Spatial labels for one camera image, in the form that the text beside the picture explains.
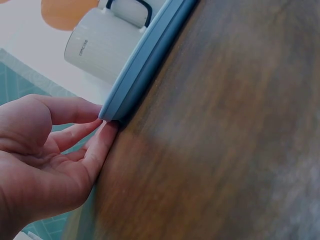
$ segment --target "hand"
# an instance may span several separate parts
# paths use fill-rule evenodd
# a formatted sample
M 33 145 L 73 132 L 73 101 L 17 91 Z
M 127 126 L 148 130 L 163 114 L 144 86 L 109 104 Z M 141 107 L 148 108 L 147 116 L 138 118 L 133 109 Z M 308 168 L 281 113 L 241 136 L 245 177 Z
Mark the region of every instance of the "hand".
M 117 128 L 114 123 L 103 124 L 80 150 L 62 152 L 102 124 L 97 119 L 100 109 L 78 97 L 40 95 L 28 95 L 0 106 L 2 236 L 4 225 L 18 225 L 21 229 L 85 202 Z M 66 123 L 76 124 L 51 132 L 53 125 Z

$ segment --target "wooden table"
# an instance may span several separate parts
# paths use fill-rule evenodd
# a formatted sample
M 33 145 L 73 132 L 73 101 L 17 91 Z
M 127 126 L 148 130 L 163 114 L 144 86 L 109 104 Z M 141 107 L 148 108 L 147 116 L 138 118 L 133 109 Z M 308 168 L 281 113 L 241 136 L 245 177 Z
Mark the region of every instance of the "wooden table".
M 93 194 L 78 239 L 318 239 L 319 1 L 201 0 Z

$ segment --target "orange object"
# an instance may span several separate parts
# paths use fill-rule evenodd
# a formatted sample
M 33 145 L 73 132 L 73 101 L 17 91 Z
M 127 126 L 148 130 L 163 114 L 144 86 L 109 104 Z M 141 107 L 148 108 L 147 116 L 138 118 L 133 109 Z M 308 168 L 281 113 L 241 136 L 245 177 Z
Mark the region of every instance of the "orange object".
M 41 15 L 51 27 L 72 31 L 82 17 L 97 6 L 98 0 L 42 0 Z

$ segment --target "mug handle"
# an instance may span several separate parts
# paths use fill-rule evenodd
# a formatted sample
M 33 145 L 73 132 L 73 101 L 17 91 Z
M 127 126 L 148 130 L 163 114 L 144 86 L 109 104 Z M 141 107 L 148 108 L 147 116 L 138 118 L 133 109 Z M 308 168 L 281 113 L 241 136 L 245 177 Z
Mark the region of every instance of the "mug handle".
M 111 10 L 111 5 L 112 5 L 112 3 L 113 3 L 113 1 L 115 1 L 115 0 L 108 0 L 108 2 L 106 3 L 106 8 L 107 9 L 109 9 L 109 10 Z M 145 21 L 145 24 L 144 24 L 144 26 L 147 28 L 147 27 L 149 27 L 149 25 L 150 25 L 150 22 L 151 22 L 151 17 L 152 17 L 152 13 L 153 13 L 153 9 L 152 9 L 152 7 L 147 3 L 147 2 L 145 2 L 145 1 L 143 1 L 143 0 L 136 0 L 138 3 L 140 3 L 140 4 L 142 4 L 146 9 L 147 9 L 147 11 L 148 11 L 148 16 L 146 17 L 146 21 Z

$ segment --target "white ceramic mug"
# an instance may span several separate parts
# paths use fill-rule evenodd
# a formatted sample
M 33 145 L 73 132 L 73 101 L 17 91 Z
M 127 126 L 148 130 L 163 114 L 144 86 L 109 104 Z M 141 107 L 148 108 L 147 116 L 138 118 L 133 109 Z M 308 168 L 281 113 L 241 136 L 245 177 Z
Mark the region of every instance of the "white ceramic mug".
M 145 6 L 140 4 L 140 7 L 137 15 L 148 14 Z M 64 52 L 67 62 L 111 85 L 143 35 L 139 26 L 118 16 L 119 9 L 117 13 L 91 9 L 74 28 Z

